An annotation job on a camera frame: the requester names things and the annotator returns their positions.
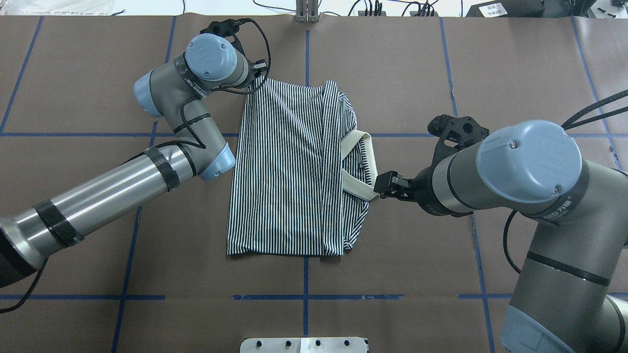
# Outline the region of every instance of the table surface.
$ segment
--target table surface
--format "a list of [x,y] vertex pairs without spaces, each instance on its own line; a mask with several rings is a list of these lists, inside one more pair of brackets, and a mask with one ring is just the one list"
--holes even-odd
[[[133,82],[185,49],[216,18],[0,17],[0,214],[14,215],[171,139],[136,104]],[[626,89],[626,21],[583,18],[258,18],[271,77],[335,80],[378,169],[430,164],[440,114],[495,131],[528,119],[562,123]],[[243,28],[250,58],[265,55]],[[235,151],[244,98],[207,105]],[[616,102],[604,111],[625,105]],[[628,165],[628,126],[574,129],[585,158]],[[502,253],[506,209],[434,217],[375,200],[341,258],[225,255],[232,172],[196,178],[54,255],[23,308],[3,315],[3,352],[237,352],[246,337],[368,337],[371,352],[504,352],[499,329],[517,280]],[[534,222],[517,217],[521,264]],[[622,255],[610,291],[627,296]],[[0,290],[10,306],[31,279]]]

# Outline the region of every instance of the blue joint cap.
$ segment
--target blue joint cap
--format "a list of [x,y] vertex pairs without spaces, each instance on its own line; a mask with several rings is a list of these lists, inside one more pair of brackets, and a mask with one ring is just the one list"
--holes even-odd
[[582,156],[563,128],[530,120],[500,129],[477,151],[477,171],[496,194],[511,201],[536,204],[569,191],[578,181]]
[[509,352],[575,353],[555,334],[512,305],[506,307],[499,340]]
[[150,70],[150,72],[142,76],[141,79],[135,81],[133,94],[135,95],[135,100],[144,108],[145,112],[154,117],[161,117],[162,115],[157,110],[157,107],[155,107],[153,96],[151,95],[151,74],[153,71],[154,70]]
[[231,43],[210,33],[192,38],[184,56],[192,73],[205,81],[222,81],[237,65],[237,52]]
[[220,174],[223,174],[227,170],[236,165],[236,158],[233,153],[229,149],[229,144],[225,143],[225,146],[222,148],[222,151],[216,156],[216,159],[213,160],[211,164],[205,169],[200,175],[200,178],[205,180],[206,182],[216,178]]

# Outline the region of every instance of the black cable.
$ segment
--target black cable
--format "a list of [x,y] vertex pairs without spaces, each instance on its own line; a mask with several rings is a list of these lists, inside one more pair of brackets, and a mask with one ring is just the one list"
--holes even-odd
[[565,121],[561,127],[563,129],[569,128],[574,122],[576,122],[579,118],[587,115],[589,112],[592,112],[596,109],[598,109],[599,107],[605,106],[608,103],[614,102],[618,99],[624,98],[628,96],[628,89],[627,90],[623,90],[619,93],[616,93],[614,95],[611,95],[610,97],[606,97],[598,102],[595,102],[593,104],[591,104],[590,106],[582,109],[581,111],[577,112],[576,114],[574,114],[572,117],[570,117],[569,119],[567,119],[567,121]]
[[255,5],[261,6],[263,8],[267,8],[267,9],[277,9],[277,10],[286,10],[286,11],[290,11],[290,12],[296,12],[296,10],[290,10],[290,9],[286,9],[286,8],[277,8],[276,6],[268,6],[268,5],[262,5],[260,3],[258,3],[257,1],[253,0],[253,3]]
[[401,13],[401,17],[403,17],[403,15],[406,14],[406,11],[408,10],[408,8],[412,5],[412,4],[417,4],[419,6],[419,11],[421,11],[421,3],[419,3],[418,1],[411,1],[410,3],[408,3],[408,5],[406,6],[405,9],[403,9],[403,12]]
[[510,228],[510,223],[512,222],[512,219],[516,214],[517,211],[513,210],[508,216],[506,224],[504,225],[504,255],[506,255],[506,260],[508,260],[508,263],[511,265],[512,269],[515,270],[516,273],[521,274],[521,270],[517,267],[517,265],[515,265],[514,261],[512,261],[510,253],[508,252],[508,228]]
[[39,279],[41,278],[41,274],[43,273],[44,267],[46,267],[46,263],[48,263],[48,258],[46,258],[43,261],[43,264],[41,264],[41,268],[39,269],[39,271],[37,271],[37,275],[35,276],[35,279],[33,280],[33,284],[31,284],[31,286],[28,288],[28,290],[26,291],[26,294],[24,294],[22,299],[20,299],[19,302],[13,305],[12,307],[0,309],[0,314],[12,312],[13,310],[19,309],[22,305],[24,305],[24,303],[26,303],[28,297],[30,297],[33,290],[35,290],[35,286],[37,285],[37,282],[39,282]]
[[259,24],[257,22],[255,22],[254,19],[252,18],[241,18],[238,21],[242,22],[242,23],[247,23],[250,22],[252,24],[255,25],[255,27],[257,27],[257,30],[259,31],[259,33],[262,35],[262,37],[264,38],[264,43],[266,44],[266,53],[268,55],[268,65],[266,66],[266,72],[264,73],[264,79],[262,80],[262,82],[260,82],[260,84],[255,87],[252,90],[249,90],[247,92],[238,92],[236,90],[230,90],[230,89],[225,89],[225,88],[217,88],[217,89],[212,89],[212,92],[216,92],[216,91],[224,91],[224,92],[229,92],[229,93],[233,93],[233,94],[240,94],[240,95],[247,95],[247,94],[251,94],[257,90],[259,90],[264,83],[266,83],[266,80],[268,79],[268,74],[271,71],[271,46],[268,43],[268,37],[266,37],[266,34],[264,33],[264,31],[262,30],[262,28],[259,26]]
[[613,115],[618,115],[618,114],[621,114],[623,112],[628,112],[628,107],[623,107],[623,108],[620,108],[620,109],[616,109],[616,110],[614,110],[612,112],[608,112],[608,113],[600,114],[598,116],[590,117],[588,119],[584,119],[583,121],[574,122],[573,124],[567,126],[564,129],[565,130],[569,130],[569,129],[577,128],[578,126],[582,126],[582,125],[588,124],[590,122],[602,120],[602,119],[604,119],[606,117],[610,117],[610,116],[613,116]]
[[361,0],[356,0],[356,1],[354,2],[354,4],[353,4],[353,6],[351,6],[351,10],[349,10],[349,14],[348,14],[347,16],[351,16],[351,12],[353,11],[353,9],[355,9],[355,5],[358,5],[358,3],[359,3],[360,1],[361,1]]

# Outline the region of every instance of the black and white striped fabric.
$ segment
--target black and white striped fabric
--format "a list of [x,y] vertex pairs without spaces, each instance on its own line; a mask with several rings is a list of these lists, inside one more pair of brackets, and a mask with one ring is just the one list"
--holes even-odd
[[370,135],[356,126],[332,81],[305,87],[268,79],[248,95],[227,254],[321,256],[353,248],[377,176]]

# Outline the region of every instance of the gray robot arm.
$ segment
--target gray robot arm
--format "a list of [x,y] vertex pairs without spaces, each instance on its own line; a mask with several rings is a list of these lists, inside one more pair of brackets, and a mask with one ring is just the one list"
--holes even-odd
[[458,148],[437,146],[433,165],[415,179],[390,171],[375,189],[434,215],[509,207],[539,222],[507,307],[504,347],[628,352],[628,306],[606,295],[628,241],[628,176],[583,160],[573,139],[547,121],[490,136],[469,117],[433,123],[441,142]]
[[246,87],[267,69],[265,62],[252,64],[223,37],[211,34],[240,24],[212,23],[208,29],[213,31],[194,37],[184,54],[136,82],[138,102],[154,117],[165,117],[175,141],[148,148],[16,217],[0,217],[0,288],[31,275],[48,256],[195,175],[211,180],[234,166],[201,99],[212,89]]

